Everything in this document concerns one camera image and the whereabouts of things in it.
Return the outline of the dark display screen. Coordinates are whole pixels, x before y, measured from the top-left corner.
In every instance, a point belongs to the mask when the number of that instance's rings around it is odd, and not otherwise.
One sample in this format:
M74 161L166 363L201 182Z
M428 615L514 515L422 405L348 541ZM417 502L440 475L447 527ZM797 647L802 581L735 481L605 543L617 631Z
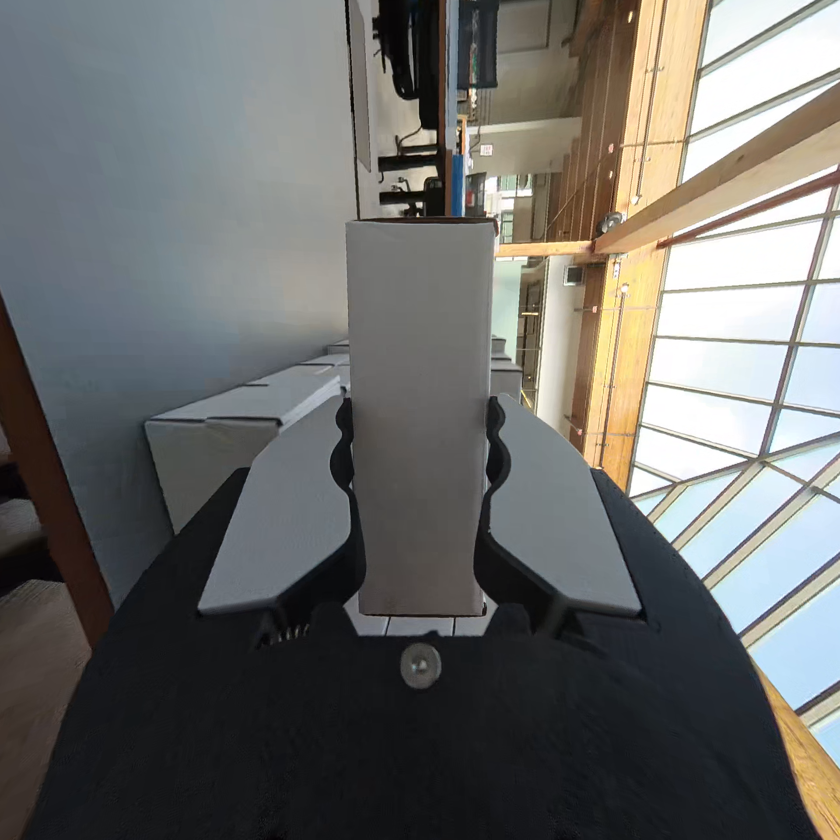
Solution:
M458 2L457 89L492 89L497 80L499 1Z

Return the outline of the white cardboard box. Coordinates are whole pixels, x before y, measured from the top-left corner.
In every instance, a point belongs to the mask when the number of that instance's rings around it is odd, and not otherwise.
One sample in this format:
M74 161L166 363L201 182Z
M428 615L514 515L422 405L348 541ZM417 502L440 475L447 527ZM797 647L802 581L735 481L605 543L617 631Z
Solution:
M348 356L298 364L154 416L144 430L174 533L288 427L350 389Z
M347 223L363 613L478 616L495 225Z
M298 362L303 366L336 367L350 365L350 340L345 338L329 343L321 355Z

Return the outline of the black office chair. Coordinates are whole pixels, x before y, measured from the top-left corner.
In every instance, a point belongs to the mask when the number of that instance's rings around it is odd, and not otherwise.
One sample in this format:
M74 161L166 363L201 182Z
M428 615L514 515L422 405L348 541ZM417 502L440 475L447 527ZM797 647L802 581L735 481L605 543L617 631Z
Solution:
M455 156L447 146L445 131L437 131L436 134L435 142L410 144L399 141L395 154L378 157L377 166L382 180L385 175L399 175L396 189L379 192L381 206L413 209L416 216L455 216ZM405 184L405 173L431 167L435 169L435 174L426 179L422 189L400 187L400 184Z
M373 37L390 63L397 96L417 102L421 129L438 128L439 1L380 1Z

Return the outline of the white folded cardboard box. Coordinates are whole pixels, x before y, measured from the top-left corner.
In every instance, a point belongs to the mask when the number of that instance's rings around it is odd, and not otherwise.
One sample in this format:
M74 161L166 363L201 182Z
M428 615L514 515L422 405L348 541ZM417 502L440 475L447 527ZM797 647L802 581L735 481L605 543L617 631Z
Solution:
M345 338L329 343L321 355L298 362L303 366L336 367L350 365L350 340Z
M174 533L288 427L350 389L348 356L298 364L154 416L144 430Z

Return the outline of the wooden ceiling beam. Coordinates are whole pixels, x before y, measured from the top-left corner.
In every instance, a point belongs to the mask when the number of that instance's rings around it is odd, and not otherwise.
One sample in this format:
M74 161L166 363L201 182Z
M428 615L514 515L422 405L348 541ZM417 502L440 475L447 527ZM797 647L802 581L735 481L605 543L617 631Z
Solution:
M837 183L824 176L769 200L769 193L837 165L839 89L833 86L664 194L591 243L593 257L617 256L654 245L681 244L786 198Z

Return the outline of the white board panel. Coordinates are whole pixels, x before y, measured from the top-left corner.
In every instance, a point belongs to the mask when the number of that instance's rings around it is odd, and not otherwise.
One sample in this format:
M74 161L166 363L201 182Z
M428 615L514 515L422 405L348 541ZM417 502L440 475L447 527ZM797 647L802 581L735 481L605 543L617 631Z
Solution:
M371 94L369 90L370 2L346 2L349 30L351 111L353 139L358 166L367 174L373 170L371 139Z

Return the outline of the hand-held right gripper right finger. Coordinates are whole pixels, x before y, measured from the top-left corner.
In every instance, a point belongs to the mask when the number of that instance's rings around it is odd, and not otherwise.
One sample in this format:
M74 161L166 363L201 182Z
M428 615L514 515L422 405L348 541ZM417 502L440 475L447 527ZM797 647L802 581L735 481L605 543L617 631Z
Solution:
M538 635L560 635L577 613L637 620L643 605L576 449L507 394L490 398L486 435L476 535L483 592L521 606Z

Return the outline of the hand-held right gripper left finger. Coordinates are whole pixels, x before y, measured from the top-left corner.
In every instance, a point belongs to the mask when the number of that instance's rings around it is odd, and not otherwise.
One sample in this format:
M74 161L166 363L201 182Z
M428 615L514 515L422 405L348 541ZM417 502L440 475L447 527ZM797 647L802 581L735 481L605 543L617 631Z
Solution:
M364 582L349 397L330 397L254 460L198 601L202 616L267 611L303 628Z

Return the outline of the large grid window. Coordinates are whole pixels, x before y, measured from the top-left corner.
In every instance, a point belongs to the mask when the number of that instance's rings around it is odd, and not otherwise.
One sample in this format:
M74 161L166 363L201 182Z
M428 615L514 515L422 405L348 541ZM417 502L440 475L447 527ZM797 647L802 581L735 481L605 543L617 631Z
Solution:
M627 493L837 750L838 152L676 231Z

